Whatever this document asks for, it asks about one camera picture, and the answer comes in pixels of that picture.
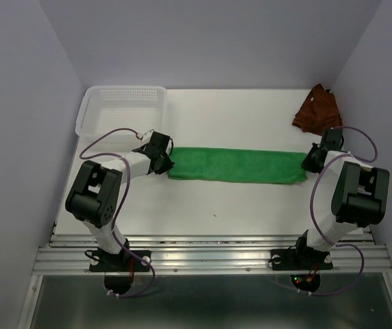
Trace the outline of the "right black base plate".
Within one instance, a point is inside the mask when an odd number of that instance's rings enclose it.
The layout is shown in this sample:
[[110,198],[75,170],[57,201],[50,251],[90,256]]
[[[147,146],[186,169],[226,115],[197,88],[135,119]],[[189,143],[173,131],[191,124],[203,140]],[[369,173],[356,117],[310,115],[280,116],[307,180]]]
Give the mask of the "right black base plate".
[[333,264],[329,252],[295,249],[272,249],[268,265],[274,271],[309,271],[311,269],[331,270]]

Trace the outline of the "brown microfibre towel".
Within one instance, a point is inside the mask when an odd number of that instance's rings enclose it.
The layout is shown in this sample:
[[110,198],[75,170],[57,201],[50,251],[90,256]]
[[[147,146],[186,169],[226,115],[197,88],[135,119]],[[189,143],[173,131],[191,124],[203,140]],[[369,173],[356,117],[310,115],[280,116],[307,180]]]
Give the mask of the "brown microfibre towel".
[[314,86],[294,116],[292,125],[317,136],[327,129],[342,126],[343,120],[334,94],[321,84]]

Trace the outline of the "green microfibre towel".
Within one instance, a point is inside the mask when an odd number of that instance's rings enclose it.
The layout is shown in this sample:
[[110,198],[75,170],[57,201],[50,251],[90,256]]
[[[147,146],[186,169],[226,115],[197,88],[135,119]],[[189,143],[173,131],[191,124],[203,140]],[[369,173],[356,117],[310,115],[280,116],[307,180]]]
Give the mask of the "green microfibre towel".
[[177,147],[172,180],[204,180],[242,184],[298,184],[308,177],[301,167],[306,154],[208,147]]

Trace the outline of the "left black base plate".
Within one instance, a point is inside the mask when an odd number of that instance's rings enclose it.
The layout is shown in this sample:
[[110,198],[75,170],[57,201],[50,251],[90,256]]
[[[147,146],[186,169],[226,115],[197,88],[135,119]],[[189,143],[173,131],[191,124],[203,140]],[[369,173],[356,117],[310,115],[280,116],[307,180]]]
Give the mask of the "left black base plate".
[[110,254],[100,248],[88,249],[84,255],[89,259],[89,271],[93,273],[147,273],[150,271],[145,263],[123,250],[119,254]]

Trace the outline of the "white perforated plastic basket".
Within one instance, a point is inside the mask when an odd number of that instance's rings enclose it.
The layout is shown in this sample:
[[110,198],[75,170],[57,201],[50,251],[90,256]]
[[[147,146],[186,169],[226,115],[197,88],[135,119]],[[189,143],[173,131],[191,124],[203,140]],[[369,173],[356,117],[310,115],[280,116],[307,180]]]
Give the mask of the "white perforated plastic basket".
[[119,128],[110,140],[133,140],[134,134],[160,131],[167,112],[167,90],[161,86],[93,86],[81,102],[75,133],[94,140]]

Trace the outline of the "aluminium mounting rail frame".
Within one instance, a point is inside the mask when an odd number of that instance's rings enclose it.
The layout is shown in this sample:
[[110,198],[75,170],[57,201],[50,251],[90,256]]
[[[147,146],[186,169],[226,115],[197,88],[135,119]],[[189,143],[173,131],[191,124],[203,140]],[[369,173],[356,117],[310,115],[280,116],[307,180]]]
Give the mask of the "aluminium mounting rail frame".
[[330,217],[338,164],[295,185],[132,180],[118,227],[155,273],[138,273],[141,296],[117,298],[89,269],[96,245],[64,208],[38,250],[20,328],[392,328],[392,262],[362,229],[331,252],[318,296],[296,291],[271,250],[292,248]]

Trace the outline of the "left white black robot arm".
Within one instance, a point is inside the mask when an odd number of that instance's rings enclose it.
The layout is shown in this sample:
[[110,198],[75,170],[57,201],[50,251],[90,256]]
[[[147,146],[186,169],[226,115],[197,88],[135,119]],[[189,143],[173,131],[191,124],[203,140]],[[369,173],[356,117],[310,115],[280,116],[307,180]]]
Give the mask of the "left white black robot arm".
[[117,228],[117,217],[131,180],[151,173],[161,175],[174,166],[170,158],[173,139],[154,130],[139,134],[127,128],[126,131],[135,133],[142,145],[124,155],[88,154],[98,142],[121,130],[117,128],[104,134],[80,152],[83,163],[65,201],[66,211],[89,229],[98,249],[106,253],[107,264],[115,270],[124,269],[129,262],[127,239]]

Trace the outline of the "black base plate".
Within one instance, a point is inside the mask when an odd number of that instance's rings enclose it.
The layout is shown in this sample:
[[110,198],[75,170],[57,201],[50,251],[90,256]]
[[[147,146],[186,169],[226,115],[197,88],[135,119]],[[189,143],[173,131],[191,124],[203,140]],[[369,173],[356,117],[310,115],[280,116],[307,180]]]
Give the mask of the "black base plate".
[[123,250],[119,254],[110,254],[100,248],[88,249],[84,255],[89,259],[89,271],[93,273],[147,273],[150,271],[145,263]]
[[272,249],[268,265],[274,271],[309,271],[311,269],[331,270],[333,264],[329,252],[295,249]]

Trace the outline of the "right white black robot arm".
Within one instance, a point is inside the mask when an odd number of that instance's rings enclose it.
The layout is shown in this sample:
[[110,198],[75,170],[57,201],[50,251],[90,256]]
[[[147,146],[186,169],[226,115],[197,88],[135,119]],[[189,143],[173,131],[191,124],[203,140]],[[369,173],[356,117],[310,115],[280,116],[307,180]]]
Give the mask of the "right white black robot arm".
[[[373,157],[361,158],[344,151],[345,130],[362,134],[373,147]],[[316,259],[324,259],[346,235],[358,228],[377,225],[384,219],[390,173],[372,166],[377,158],[378,148],[373,139],[355,127],[331,127],[322,133],[320,143],[312,144],[301,167],[318,175],[309,201],[313,227],[298,238],[292,251],[297,266],[308,267]],[[315,195],[326,173],[336,175],[336,184],[330,214],[319,221],[315,216]]]

